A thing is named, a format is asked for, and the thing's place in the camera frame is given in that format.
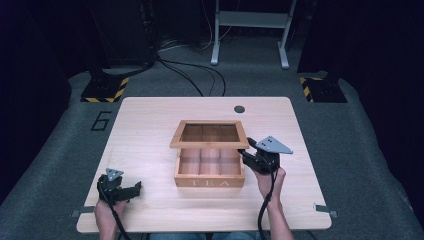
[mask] white metal frame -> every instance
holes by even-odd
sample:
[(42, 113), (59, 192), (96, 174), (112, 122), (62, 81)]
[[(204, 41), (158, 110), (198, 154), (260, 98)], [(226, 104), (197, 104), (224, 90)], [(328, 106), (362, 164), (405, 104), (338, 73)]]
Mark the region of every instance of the white metal frame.
[(297, 0), (292, 0), (288, 13), (256, 13), (256, 12), (234, 12), (220, 11), (219, 0), (216, 0), (215, 10), (215, 43), (212, 51), (212, 65), (218, 64), (219, 56), (219, 27), (220, 26), (238, 26), (238, 27), (262, 27), (262, 28), (282, 28), (284, 29), (281, 41), (278, 42), (281, 66), (283, 69), (289, 68), (289, 62), (286, 54), (286, 41), (293, 18), (294, 8)]

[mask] gray carpet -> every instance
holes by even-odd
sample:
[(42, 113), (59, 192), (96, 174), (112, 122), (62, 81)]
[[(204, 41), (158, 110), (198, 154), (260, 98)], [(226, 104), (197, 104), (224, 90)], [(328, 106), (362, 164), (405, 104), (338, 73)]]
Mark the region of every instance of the gray carpet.
[[(340, 86), (348, 103), (308, 103), (297, 74), (302, 49), (295, 39), (283, 70), (273, 38), (233, 39), (221, 45), (219, 65), (225, 96), (286, 96), (291, 99), (327, 205), (338, 212), (328, 230), (313, 231), (317, 239), (424, 239), (407, 197), (387, 169), (371, 123), (355, 90)], [(179, 47), (161, 51), (163, 59), (210, 66), (212, 46), (205, 50)], [(209, 95), (213, 79), (204, 70), (178, 66)], [(130, 68), (114, 69), (124, 72)], [(218, 76), (211, 96), (220, 96)], [(0, 239), (97, 239), (80, 234), (73, 210), (83, 206), (93, 175), (118, 113), (117, 103), (82, 103), (88, 73), (69, 79), (72, 97), (56, 129), (25, 175), (0, 207)], [(123, 97), (199, 96), (190, 83), (156, 63), (130, 78)], [(100, 111), (111, 111), (105, 131), (90, 131)], [(297, 239), (313, 239), (306, 231)], [(140, 239), (141, 234), (130, 234)]]

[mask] wooden tabletop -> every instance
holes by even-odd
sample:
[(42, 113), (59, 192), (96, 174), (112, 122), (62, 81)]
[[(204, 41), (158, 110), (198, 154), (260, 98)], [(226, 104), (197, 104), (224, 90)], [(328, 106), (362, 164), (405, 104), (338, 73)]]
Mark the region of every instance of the wooden tabletop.
[[(243, 106), (244, 113), (234, 111)], [(174, 182), (177, 149), (169, 147), (181, 120), (240, 120), (248, 137), (273, 136), (293, 150), (280, 154), (287, 176), (281, 199), (292, 230), (326, 229), (326, 205), (296, 115), (285, 97), (131, 97), (125, 98), (94, 175), (85, 206), (98, 199), (97, 180), (106, 168), (123, 171), (122, 187), (141, 181), (122, 219), (128, 232), (221, 232), (257, 230), (262, 196), (245, 167), (243, 188), (181, 188)], [(268, 216), (263, 228), (269, 229)], [(81, 214), (77, 230), (98, 232), (93, 213)]]

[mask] yellow and black hazard tape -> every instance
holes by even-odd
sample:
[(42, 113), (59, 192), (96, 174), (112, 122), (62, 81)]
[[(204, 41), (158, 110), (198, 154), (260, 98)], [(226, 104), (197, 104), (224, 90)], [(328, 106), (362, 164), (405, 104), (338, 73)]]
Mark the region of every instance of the yellow and black hazard tape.
[(119, 86), (118, 91), (116, 92), (115, 96), (112, 98), (81, 98), (81, 102), (117, 102), (121, 98), (122, 94), (124, 93), (125, 87), (127, 86), (129, 78), (125, 78), (122, 80), (121, 85)]
[(311, 90), (308, 87), (308, 84), (306, 80), (322, 80), (322, 78), (300, 78), (300, 83), (302, 84), (303, 93), (305, 94), (306, 100), (308, 102), (314, 102), (314, 99), (312, 98)]

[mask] person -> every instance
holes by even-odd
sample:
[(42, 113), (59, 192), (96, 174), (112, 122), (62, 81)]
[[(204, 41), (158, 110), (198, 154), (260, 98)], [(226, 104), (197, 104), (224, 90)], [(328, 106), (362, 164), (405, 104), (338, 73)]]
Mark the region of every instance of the person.
[[(271, 178), (269, 175), (262, 175), (256, 171), (253, 171), (258, 180), (258, 188), (262, 197), (265, 198), (271, 189)], [(286, 172), (284, 169), (279, 168), (274, 183), (274, 190), (270, 201), (268, 202), (267, 212), (270, 222), (270, 234), (271, 240), (292, 240), (294, 239), (293, 234), (289, 228), (287, 220), (283, 212), (283, 205), (281, 204), (281, 189), (283, 187), (284, 178)], [(117, 202), (114, 206), (115, 211), (118, 213), (119, 218), (122, 218), (125, 205), (127, 201)], [(112, 215), (112, 211), (109, 206), (103, 200), (97, 202), (94, 208), (94, 215), (96, 217), (96, 224), (99, 228), (100, 240), (112, 240), (115, 237), (117, 231), (117, 224), (115, 218)], [(204, 234), (196, 233), (170, 233), (162, 234), (156, 233), (150, 236), (151, 240), (205, 240)], [(260, 239), (260, 235), (255, 232), (233, 232), (233, 233), (216, 233), (213, 234), (213, 240), (241, 240), (241, 239)]]

